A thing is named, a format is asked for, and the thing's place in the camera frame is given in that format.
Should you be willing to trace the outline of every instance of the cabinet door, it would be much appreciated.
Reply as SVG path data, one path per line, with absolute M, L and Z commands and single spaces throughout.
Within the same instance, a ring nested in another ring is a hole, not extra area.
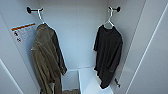
M 129 2 L 131 2 L 131 0 L 126 0 L 124 3 L 125 6 L 127 6 Z M 143 10 L 141 12 L 137 27 L 135 29 L 135 34 L 131 42 L 129 52 L 126 56 L 123 70 L 121 70 L 121 75 L 119 71 L 116 71 L 115 78 L 118 79 L 118 83 L 121 86 L 120 88 L 116 88 L 116 90 L 114 91 L 115 94 L 126 94 L 126 91 L 144 55 L 149 41 L 157 27 L 157 24 L 162 16 L 167 2 L 168 0 L 145 0 L 145 4 L 143 6 Z
M 23 94 L 1 59 L 0 72 L 0 94 Z
M 168 4 L 127 94 L 168 94 Z

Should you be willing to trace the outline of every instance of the sleeve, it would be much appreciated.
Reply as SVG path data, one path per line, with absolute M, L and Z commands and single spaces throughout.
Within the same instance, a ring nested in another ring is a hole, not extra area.
M 97 35 L 96 35 L 96 40 L 95 40 L 95 44 L 94 44 L 94 50 L 97 51 L 98 49 L 98 43 L 99 43 L 99 31 L 97 32 Z
M 56 47 L 56 53 L 58 55 L 59 68 L 61 70 L 61 73 L 64 75 L 67 71 L 67 68 L 66 68 L 65 63 L 64 63 L 64 59 L 63 59 L 63 56 L 62 56 L 62 52 L 61 52 L 59 42 L 58 42 L 58 38 L 57 38 L 57 35 L 56 35 L 55 31 L 54 31 L 54 35 L 52 36 L 52 41 L 53 41 L 53 43 Z
M 121 51 L 122 51 L 122 43 L 118 43 L 118 47 L 115 51 L 113 61 L 111 62 L 109 71 L 114 72 L 117 66 L 119 65 L 120 58 L 121 58 Z

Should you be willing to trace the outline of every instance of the white wall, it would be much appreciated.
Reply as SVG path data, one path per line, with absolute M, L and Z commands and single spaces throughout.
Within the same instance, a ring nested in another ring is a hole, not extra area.
M 39 93 L 39 85 L 34 75 L 32 62 L 21 50 L 30 46 L 19 47 L 11 29 L 13 27 L 36 23 L 40 20 L 36 12 L 28 14 L 26 7 L 40 8 L 38 0 L 0 0 L 0 58 L 24 94 Z
M 56 30 L 68 70 L 95 66 L 93 45 L 108 0 L 40 0 L 45 22 Z
M 168 4 L 141 59 L 127 94 L 168 93 Z

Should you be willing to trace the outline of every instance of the white shelf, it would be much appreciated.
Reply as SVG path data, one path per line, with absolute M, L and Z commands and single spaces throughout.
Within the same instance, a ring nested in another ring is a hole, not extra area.
M 82 68 L 78 71 L 81 94 L 114 94 L 110 86 L 101 89 L 101 81 L 93 68 Z

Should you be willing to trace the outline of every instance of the clothes hanger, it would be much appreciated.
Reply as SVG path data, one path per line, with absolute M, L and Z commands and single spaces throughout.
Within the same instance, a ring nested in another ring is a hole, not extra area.
M 43 19 L 41 18 L 41 15 L 40 15 L 40 11 L 41 11 L 41 9 L 38 9 L 38 15 L 39 15 L 39 18 L 40 18 L 40 20 L 43 22 L 43 24 L 44 24 L 44 21 L 43 21 Z
M 111 17 L 113 16 L 113 9 L 109 7 L 109 11 L 111 12 L 111 13 L 110 13 L 110 17 L 109 17 L 109 19 L 107 20 L 107 22 L 106 22 L 105 24 L 110 23 L 110 25 L 113 27 L 114 24 L 110 21 Z

